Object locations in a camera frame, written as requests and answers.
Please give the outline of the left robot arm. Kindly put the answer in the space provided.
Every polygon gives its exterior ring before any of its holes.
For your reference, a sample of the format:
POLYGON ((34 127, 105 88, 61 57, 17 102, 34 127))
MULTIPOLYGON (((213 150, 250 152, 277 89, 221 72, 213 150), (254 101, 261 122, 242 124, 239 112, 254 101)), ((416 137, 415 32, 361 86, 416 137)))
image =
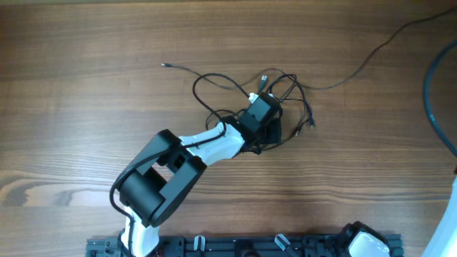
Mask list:
POLYGON ((261 92, 250 105, 222 117, 217 125, 194 136, 157 133, 115 180, 110 192, 122 203, 114 208, 126 217, 120 235, 126 256, 148 256, 159 244, 159 227, 181 205, 203 172, 217 161, 243 152, 260 153, 259 144, 281 133, 280 101, 261 92))

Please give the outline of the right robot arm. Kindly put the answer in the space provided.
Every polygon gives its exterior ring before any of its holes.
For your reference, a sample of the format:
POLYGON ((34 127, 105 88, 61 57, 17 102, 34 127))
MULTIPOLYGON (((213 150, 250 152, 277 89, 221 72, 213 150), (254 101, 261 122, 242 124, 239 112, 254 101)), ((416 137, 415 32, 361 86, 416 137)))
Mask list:
MULTIPOLYGON (((395 256, 394 245, 360 221, 346 224, 337 235, 333 248, 337 256, 395 256)), ((421 255, 456 256, 456 178, 444 215, 421 255)))

